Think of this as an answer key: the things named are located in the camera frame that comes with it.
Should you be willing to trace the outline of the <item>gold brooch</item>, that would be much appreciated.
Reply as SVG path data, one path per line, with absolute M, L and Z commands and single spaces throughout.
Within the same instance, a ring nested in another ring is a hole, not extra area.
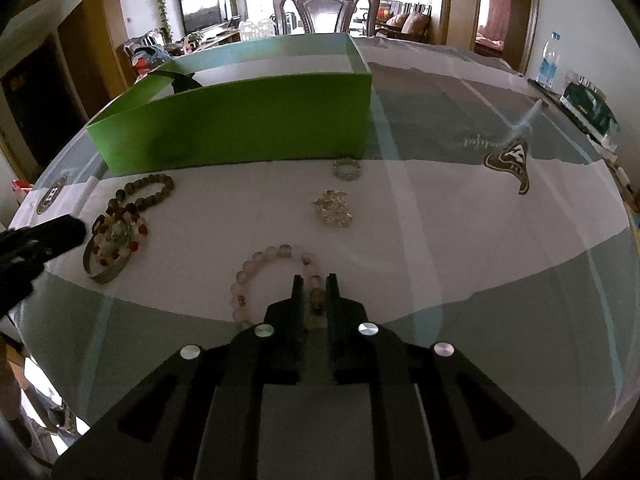
M 349 210 L 346 192 L 326 190 L 312 204 L 322 221 L 329 226 L 347 228 L 352 223 L 354 217 Z

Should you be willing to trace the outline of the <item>plaid tablecloth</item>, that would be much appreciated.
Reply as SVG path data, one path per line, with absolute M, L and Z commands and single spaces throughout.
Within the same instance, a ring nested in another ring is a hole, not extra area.
M 496 62 L 363 39 L 373 82 L 360 177 L 326 160 L 179 169 L 150 238 L 106 285 L 80 252 L 12 314 L 62 397 L 94 422 L 184 344 L 235 332 L 255 252 L 310 252 L 373 321 L 446 340 L 590 471 L 639 396 L 639 252 L 585 136 Z M 347 228 L 312 202 L 347 193 Z

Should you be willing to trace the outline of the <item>green cardboard box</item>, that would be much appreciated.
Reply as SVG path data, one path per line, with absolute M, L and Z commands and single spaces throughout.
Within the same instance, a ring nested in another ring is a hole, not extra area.
M 113 174 L 360 158 L 372 75 L 351 36 L 235 42 L 174 58 L 88 122 Z

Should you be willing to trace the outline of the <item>wooden bench with clothes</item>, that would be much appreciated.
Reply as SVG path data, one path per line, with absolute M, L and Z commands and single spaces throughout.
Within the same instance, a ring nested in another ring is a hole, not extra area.
M 165 46 L 165 29 L 154 28 L 139 37 L 130 38 L 122 44 L 134 76 L 140 79 L 157 67 L 172 60 Z

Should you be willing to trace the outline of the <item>flat screen television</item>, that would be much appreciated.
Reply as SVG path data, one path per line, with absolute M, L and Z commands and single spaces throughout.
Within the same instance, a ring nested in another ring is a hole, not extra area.
M 222 23 L 219 0 L 179 0 L 184 32 L 187 35 Z

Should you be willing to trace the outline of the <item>dark wooden chair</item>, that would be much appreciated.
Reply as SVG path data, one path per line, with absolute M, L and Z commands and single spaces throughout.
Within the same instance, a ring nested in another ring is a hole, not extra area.
M 285 28 L 285 3 L 291 1 L 305 34 L 329 34 L 330 32 L 349 32 L 352 18 L 361 0 L 272 0 L 276 32 L 287 35 Z M 363 36 L 375 34 L 376 14 L 380 0 L 364 0 L 368 4 Z

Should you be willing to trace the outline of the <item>green white packet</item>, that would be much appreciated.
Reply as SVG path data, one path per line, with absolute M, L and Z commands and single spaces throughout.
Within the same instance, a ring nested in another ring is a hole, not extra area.
M 570 81 L 560 101 L 600 143 L 611 143 L 620 134 L 620 124 L 604 93 L 584 77 Z

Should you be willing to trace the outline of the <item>clear water bottle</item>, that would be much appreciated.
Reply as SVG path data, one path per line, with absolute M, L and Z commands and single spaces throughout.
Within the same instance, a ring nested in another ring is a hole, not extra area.
M 540 84 L 541 87 L 547 89 L 552 87 L 560 59 L 560 41 L 561 35 L 558 32 L 552 32 L 550 38 L 544 45 L 542 59 L 536 77 L 536 83 Z

